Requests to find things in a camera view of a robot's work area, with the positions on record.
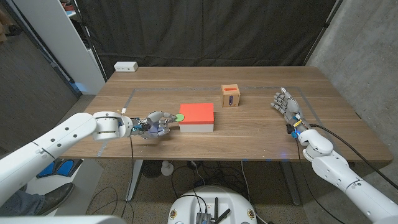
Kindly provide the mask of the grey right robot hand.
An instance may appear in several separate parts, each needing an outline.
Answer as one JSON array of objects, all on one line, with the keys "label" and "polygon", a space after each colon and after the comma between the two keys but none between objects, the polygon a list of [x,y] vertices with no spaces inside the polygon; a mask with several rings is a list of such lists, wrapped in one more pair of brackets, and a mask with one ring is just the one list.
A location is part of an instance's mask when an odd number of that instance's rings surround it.
[{"label": "grey right robot hand", "polygon": [[274,95],[271,106],[283,115],[287,123],[287,132],[297,139],[302,132],[310,129],[310,125],[295,98],[284,87],[280,90],[280,93]]}]

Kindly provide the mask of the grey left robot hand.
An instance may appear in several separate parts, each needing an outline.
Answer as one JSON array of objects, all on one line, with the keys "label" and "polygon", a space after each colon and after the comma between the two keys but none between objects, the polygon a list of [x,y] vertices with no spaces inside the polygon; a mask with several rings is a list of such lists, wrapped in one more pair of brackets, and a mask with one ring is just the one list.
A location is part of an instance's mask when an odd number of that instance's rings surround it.
[{"label": "grey left robot hand", "polygon": [[154,139],[170,132],[169,123],[176,122],[177,116],[163,111],[154,111],[146,118],[134,118],[130,135],[143,139]]}]

